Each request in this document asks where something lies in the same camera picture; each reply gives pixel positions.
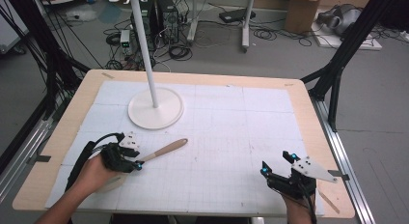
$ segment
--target grid paper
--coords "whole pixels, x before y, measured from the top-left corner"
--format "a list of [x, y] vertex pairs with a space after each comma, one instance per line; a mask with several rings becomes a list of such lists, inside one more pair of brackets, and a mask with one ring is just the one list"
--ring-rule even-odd
[[[306, 156], [286, 90], [156, 84], [176, 91], [184, 113], [172, 126], [146, 130], [127, 116], [127, 105], [147, 83], [106, 81], [99, 89], [60, 168], [46, 207], [64, 193], [67, 178], [88, 141], [111, 132], [137, 135], [141, 154], [151, 154], [181, 138], [182, 148], [144, 164], [125, 183], [106, 193], [95, 193], [83, 210], [140, 213], [214, 214], [235, 216], [286, 215], [281, 195], [260, 174], [264, 160], [284, 177], [290, 164], [282, 152]], [[116, 142], [114, 137], [100, 145]], [[317, 215], [323, 207], [317, 198]]]

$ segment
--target floor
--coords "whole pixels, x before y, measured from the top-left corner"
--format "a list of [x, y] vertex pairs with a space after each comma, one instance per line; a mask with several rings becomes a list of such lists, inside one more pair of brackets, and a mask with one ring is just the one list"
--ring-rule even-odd
[[[92, 5], [97, 14], [96, 20], [72, 27], [103, 66], [109, 60], [109, 46], [102, 31], [113, 28], [114, 24], [130, 16], [130, 9], [105, 1]], [[78, 3], [83, 2], [59, 9], [63, 11]], [[219, 8], [204, 7], [200, 19], [218, 19]], [[256, 22], [278, 20], [285, 15], [263, 10], [255, 12]], [[274, 25], [280, 27], [283, 22]], [[67, 39], [78, 61], [91, 68], [100, 68], [73, 34], [67, 32]], [[166, 66], [158, 64], [153, 70], [301, 78], [324, 67], [336, 52], [336, 49], [318, 47], [313, 38], [308, 40], [311, 46], [280, 35], [274, 41], [266, 41], [251, 34], [250, 48], [243, 53], [240, 29], [200, 23], [196, 43], [191, 47], [192, 58], [185, 62], [167, 61]], [[391, 38], [378, 41], [383, 47], [381, 51], [359, 50], [342, 75], [337, 127], [374, 220], [377, 223], [403, 224], [409, 222], [409, 193], [405, 192], [409, 187], [409, 168], [404, 163], [409, 158], [409, 43]], [[30, 54], [0, 56], [0, 66], [2, 153], [39, 104], [45, 86]], [[12, 208], [14, 196], [29, 172], [30, 165], [27, 165], [1, 203], [2, 223], [29, 223], [39, 217], [39, 212]], [[107, 213], [77, 213], [74, 222], [108, 223], [108, 218]], [[184, 219], [187, 223], [191, 221], [188, 217]], [[266, 218], [265, 223], [286, 221], [283, 218]], [[358, 221], [323, 219], [319, 223]]]

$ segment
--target cardboard box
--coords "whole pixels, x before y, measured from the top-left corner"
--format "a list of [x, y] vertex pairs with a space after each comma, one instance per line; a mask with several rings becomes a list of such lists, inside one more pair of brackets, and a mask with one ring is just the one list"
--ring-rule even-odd
[[260, 9], [287, 10], [285, 29], [291, 33], [306, 35], [311, 30], [317, 8], [330, 9], [335, 5], [352, 4], [363, 8], [368, 0], [255, 0]]
[[318, 5], [319, 0], [289, 0], [285, 29], [291, 33], [307, 35]]

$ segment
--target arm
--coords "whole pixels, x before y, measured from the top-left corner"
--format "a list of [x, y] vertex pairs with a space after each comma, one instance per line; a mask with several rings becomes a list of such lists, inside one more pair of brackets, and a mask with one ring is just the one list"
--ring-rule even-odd
[[117, 172], [105, 168], [100, 154], [89, 159], [72, 187], [36, 223], [66, 224], [77, 207], [115, 175]]
[[[286, 218], [289, 224], [312, 223], [310, 210], [301, 205], [307, 204], [304, 200], [294, 201], [289, 199], [286, 195], [282, 195], [282, 197], [286, 203]], [[311, 200], [315, 200], [315, 195], [311, 196]]]

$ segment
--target hand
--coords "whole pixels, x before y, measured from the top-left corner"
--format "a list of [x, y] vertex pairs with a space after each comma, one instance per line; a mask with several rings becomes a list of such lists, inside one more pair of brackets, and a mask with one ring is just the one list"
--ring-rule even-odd
[[98, 154], [85, 162], [72, 187], [88, 196], [103, 187], [109, 179], [117, 174], [119, 173], [107, 169], [103, 165], [102, 157]]
[[[282, 194], [283, 200], [286, 203], [286, 218], [289, 224], [309, 224], [312, 223], [311, 213], [308, 209], [308, 202], [304, 200], [294, 200], [289, 196]], [[311, 200], [315, 201], [315, 194], [312, 195]]]

